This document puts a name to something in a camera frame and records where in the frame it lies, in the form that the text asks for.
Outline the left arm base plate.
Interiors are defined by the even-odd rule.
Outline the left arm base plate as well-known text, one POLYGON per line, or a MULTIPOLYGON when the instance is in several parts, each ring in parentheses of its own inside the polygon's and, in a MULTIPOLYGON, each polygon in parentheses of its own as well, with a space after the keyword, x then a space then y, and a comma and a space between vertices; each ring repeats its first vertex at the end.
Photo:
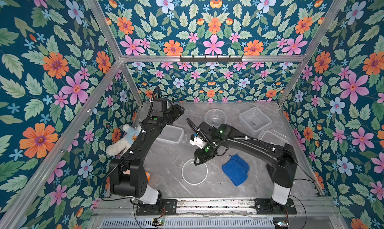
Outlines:
POLYGON ((178 201, 176 199, 159 199, 154 205, 138 203, 136 215, 161 216, 176 215, 178 201))

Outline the blue cleaning cloth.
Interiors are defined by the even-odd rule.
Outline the blue cleaning cloth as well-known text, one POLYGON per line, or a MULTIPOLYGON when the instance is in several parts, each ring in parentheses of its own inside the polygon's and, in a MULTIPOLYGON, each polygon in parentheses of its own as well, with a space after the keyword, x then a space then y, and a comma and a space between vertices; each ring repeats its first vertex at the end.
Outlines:
POLYGON ((238 154, 235 154, 222 165, 222 169, 231 182, 238 187, 247 180, 250 166, 238 154))

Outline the round clear lunch box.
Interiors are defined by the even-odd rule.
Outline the round clear lunch box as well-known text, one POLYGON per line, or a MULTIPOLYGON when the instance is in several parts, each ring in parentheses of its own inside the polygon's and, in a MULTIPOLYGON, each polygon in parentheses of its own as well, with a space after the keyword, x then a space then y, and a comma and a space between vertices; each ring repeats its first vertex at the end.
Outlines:
POLYGON ((205 114, 204 119, 205 119, 205 122, 210 126, 218 127, 221 124, 225 124, 227 122, 228 117, 226 113, 223 112, 222 110, 212 109, 205 114))

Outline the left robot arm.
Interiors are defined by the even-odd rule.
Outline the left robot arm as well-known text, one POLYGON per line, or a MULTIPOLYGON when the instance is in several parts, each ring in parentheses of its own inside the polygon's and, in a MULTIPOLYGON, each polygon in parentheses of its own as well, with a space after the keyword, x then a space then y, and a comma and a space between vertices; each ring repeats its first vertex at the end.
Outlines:
POLYGON ((107 147, 107 154, 124 152, 119 159, 110 162, 108 178, 112 195, 130 197, 147 205, 160 203, 161 192, 148 185, 144 168, 145 158, 155 140, 166 126, 170 126, 185 112, 185 108, 165 98, 155 98, 147 117, 140 122, 140 133, 130 143, 122 138, 107 147))

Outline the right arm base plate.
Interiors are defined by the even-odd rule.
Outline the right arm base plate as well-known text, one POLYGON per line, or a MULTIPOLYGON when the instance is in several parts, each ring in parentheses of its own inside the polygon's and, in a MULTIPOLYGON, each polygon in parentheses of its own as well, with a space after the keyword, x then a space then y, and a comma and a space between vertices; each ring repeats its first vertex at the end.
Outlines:
POLYGON ((258 215, 296 215, 297 209, 292 199, 288 199, 285 205, 274 202, 272 199, 254 199, 253 208, 258 215))

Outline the square clear box lid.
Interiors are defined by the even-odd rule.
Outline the square clear box lid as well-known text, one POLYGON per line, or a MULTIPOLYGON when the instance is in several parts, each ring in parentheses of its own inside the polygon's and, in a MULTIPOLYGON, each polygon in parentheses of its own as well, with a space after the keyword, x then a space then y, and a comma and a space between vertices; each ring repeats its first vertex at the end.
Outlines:
POLYGON ((278 146, 284 146, 285 144, 290 144, 286 136, 272 129, 262 132, 259 135, 259 140, 269 144, 278 145, 278 146))

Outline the square clear lunch box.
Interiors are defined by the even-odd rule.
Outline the square clear lunch box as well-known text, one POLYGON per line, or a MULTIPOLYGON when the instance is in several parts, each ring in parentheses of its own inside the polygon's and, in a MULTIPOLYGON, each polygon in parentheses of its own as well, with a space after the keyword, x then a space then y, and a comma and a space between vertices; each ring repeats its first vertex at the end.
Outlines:
POLYGON ((259 108, 253 107, 239 115, 239 123, 249 135, 255 137, 262 130, 265 130, 272 123, 272 120, 259 108))

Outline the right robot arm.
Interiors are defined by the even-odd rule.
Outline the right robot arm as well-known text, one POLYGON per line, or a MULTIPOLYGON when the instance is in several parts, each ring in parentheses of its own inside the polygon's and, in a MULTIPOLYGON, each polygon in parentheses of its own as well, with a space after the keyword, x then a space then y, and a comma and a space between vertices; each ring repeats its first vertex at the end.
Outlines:
POLYGON ((193 130, 192 138, 200 138, 203 143, 194 153, 194 164, 202 165, 215 157, 220 157, 219 148, 236 149, 247 153, 267 164, 267 170, 274 183, 273 205, 285 206, 294 185, 298 167, 297 157, 293 146, 275 145, 250 137, 228 124, 218 128, 202 122, 196 126, 190 119, 188 125, 193 130))

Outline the round clear box lid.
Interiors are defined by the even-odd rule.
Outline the round clear box lid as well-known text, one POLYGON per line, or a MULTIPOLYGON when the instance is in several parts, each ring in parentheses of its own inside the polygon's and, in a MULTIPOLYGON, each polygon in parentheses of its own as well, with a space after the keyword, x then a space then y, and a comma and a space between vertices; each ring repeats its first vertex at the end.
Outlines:
POLYGON ((194 159, 190 159, 182 167, 182 178, 192 186, 202 184, 208 177, 208 166, 206 164, 195 165, 194 159))

